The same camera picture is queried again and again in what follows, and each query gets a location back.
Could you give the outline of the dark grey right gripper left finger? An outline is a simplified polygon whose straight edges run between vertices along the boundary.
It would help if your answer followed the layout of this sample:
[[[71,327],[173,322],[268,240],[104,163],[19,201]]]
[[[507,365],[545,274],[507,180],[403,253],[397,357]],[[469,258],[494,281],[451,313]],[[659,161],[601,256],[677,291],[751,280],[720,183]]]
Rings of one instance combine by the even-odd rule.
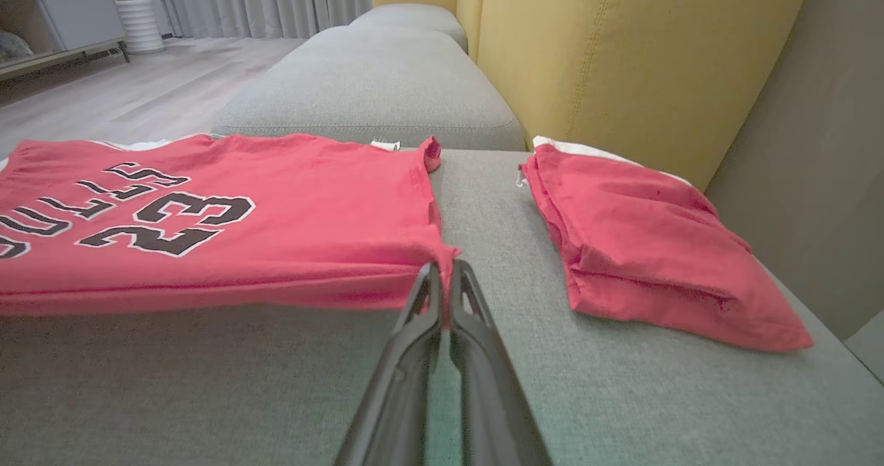
[[[337,465],[423,465],[443,296],[438,264],[424,264],[345,434]]]

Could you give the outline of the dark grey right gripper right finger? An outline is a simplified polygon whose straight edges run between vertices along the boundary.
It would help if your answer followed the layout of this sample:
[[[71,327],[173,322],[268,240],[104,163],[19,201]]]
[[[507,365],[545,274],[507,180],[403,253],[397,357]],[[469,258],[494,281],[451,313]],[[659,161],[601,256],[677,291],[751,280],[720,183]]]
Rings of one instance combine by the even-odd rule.
[[[461,375],[464,465],[552,465],[477,275],[452,264],[450,356]]]

